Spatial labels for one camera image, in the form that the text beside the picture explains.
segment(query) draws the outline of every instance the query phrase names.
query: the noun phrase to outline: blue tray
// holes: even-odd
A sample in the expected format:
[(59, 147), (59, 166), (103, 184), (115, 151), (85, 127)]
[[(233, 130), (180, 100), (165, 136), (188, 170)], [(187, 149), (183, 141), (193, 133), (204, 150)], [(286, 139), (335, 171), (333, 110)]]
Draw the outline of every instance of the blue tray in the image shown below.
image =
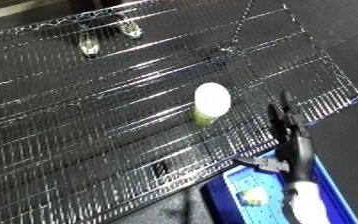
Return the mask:
[[(272, 156), (273, 152), (269, 152), (262, 157)], [(317, 156), (314, 174), (331, 223), (358, 223), (353, 211)], [(268, 204), (263, 206), (243, 205), (239, 201), (237, 193), (257, 186), (265, 188), (269, 195)], [(288, 221), (281, 210), (282, 186), (283, 180), (278, 174), (255, 172), (252, 168), (238, 166), (210, 181), (206, 188), (222, 223), (286, 224)]]

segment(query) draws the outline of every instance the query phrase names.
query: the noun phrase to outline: metal wire shelf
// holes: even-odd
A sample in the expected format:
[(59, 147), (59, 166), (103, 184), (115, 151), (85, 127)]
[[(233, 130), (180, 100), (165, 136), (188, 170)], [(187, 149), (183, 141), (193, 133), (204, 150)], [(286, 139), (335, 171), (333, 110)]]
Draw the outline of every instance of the metal wire shelf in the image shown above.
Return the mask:
[[(0, 31), (0, 223), (105, 222), (275, 145), (266, 106), (289, 90), (309, 122), (358, 93), (281, 1), (144, 1)], [(91, 21), (96, 58), (81, 55)], [(192, 120), (194, 90), (230, 112)]]

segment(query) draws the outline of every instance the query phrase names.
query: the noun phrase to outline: white lid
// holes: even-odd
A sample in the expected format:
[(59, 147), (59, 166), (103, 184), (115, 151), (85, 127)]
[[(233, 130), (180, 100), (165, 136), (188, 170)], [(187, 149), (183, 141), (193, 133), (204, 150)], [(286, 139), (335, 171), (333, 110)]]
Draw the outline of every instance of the white lid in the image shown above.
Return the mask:
[(218, 118), (230, 109), (229, 91), (218, 83), (204, 83), (195, 92), (195, 105), (207, 118)]

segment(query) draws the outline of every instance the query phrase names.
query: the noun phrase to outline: chrome wire grid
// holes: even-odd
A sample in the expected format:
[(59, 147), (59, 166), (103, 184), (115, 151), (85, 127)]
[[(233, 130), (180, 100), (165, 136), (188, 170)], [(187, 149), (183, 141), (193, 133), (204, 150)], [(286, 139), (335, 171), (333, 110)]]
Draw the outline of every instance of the chrome wire grid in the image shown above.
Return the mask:
[[(144, 30), (106, 23), (116, 10)], [(275, 145), (266, 107), (290, 91), (309, 122), (358, 93), (274, 0), (161, 0), (0, 31), (0, 223), (100, 223)], [(102, 51), (85, 58), (78, 24)], [(195, 89), (227, 87), (211, 126)]]

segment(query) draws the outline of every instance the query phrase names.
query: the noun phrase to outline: robotic arm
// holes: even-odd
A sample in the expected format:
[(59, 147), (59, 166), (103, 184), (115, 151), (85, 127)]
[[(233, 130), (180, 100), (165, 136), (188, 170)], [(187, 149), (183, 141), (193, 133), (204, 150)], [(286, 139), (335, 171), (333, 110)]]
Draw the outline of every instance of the robotic arm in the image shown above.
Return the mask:
[(274, 105), (269, 105), (270, 132), (277, 139), (274, 158), (238, 158), (235, 161), (260, 170), (280, 172), (284, 187), (283, 213), (291, 224), (328, 224), (326, 209), (319, 188), (312, 181), (314, 150), (312, 139), (305, 127), (306, 119), (292, 96), (281, 93), (284, 115)]

